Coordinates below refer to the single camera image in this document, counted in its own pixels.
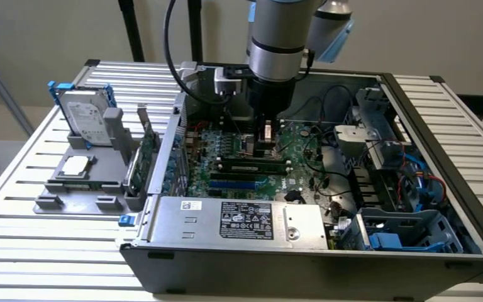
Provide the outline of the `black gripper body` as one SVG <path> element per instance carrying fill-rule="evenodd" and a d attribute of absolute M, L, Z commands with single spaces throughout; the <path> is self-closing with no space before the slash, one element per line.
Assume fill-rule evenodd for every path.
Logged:
<path fill-rule="evenodd" d="M 295 92 L 295 80 L 271 82 L 257 77 L 248 80 L 247 100 L 257 122 L 275 120 L 280 112 L 289 108 Z"/>

